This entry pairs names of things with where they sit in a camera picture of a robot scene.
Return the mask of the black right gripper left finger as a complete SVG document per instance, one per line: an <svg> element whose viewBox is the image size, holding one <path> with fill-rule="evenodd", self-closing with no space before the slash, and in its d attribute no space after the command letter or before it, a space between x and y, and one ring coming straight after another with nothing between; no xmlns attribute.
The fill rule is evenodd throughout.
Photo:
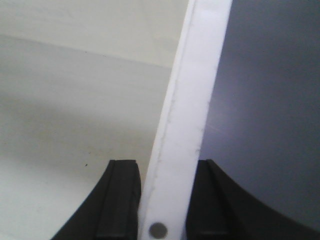
<svg viewBox="0 0 320 240"><path fill-rule="evenodd" d="M110 160L54 240L136 240L141 177L135 160Z"/></svg>

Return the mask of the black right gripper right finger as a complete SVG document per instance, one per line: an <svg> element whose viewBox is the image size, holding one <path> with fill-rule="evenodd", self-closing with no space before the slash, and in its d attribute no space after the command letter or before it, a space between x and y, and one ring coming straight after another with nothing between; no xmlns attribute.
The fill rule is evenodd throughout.
<svg viewBox="0 0 320 240"><path fill-rule="evenodd" d="M186 222L188 240L318 240L320 232L275 211L213 160L199 160Z"/></svg>

